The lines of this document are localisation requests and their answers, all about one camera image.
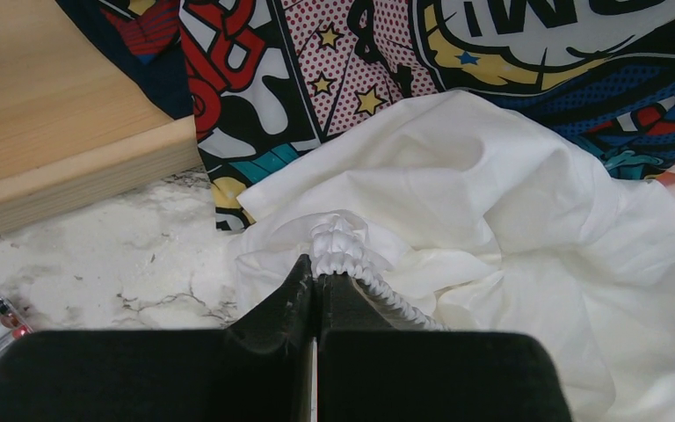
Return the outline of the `white shorts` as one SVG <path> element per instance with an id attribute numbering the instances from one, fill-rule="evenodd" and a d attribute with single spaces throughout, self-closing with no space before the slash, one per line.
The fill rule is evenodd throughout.
<path id="1" fill-rule="evenodd" d="M 675 183 L 456 91 L 405 99 L 239 196 L 241 311 L 301 254 L 389 287 L 448 328 L 516 331 L 578 421 L 675 421 Z"/>

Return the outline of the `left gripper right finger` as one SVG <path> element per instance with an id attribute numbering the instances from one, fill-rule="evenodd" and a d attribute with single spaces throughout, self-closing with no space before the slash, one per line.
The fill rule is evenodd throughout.
<path id="1" fill-rule="evenodd" d="M 345 275 L 317 282 L 321 421 L 569 421 L 555 365 L 535 338 L 399 330 Z"/>

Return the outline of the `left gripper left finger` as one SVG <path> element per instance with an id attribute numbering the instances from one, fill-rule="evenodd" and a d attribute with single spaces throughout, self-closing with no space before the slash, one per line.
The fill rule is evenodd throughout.
<path id="1" fill-rule="evenodd" d="M 0 421 L 311 418 L 306 256 L 220 329 L 41 331 L 0 360 Z"/>

